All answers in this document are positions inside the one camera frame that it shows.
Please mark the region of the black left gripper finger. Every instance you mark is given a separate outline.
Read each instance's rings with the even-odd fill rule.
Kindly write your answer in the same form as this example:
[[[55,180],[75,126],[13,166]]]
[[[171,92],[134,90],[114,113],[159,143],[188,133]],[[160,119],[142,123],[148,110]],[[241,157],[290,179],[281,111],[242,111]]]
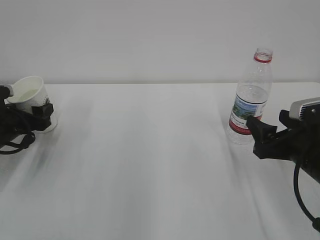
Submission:
[[[15,115],[23,128],[27,131],[49,131],[54,127],[52,115],[54,107],[52,103],[42,106],[32,106],[31,113],[18,109],[16,104],[7,104],[7,108],[12,115]]]

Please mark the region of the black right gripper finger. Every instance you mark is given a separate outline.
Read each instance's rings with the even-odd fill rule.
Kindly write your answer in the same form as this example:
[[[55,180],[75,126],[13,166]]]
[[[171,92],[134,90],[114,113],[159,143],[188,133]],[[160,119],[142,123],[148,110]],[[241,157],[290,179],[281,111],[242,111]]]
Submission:
[[[279,113],[279,121],[288,129],[295,128],[295,120],[289,116],[289,111],[282,109]]]
[[[274,138],[277,126],[266,124],[258,118],[249,116],[246,126],[251,132],[255,143],[264,144]]]

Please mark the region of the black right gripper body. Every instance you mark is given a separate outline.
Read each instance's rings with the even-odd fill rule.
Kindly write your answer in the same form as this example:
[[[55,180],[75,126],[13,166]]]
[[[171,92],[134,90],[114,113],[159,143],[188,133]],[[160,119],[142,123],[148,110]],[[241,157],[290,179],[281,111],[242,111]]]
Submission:
[[[320,124],[295,121],[295,128],[277,131],[273,139],[255,143],[253,153],[259,159],[275,159],[297,163],[316,182],[320,181]]]

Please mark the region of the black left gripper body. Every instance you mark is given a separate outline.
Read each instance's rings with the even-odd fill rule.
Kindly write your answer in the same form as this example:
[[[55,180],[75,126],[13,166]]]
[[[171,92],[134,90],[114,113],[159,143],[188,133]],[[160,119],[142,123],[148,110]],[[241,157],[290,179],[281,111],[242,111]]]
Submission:
[[[6,99],[0,98],[0,147],[28,148],[33,143],[33,132],[27,131],[11,114]]]

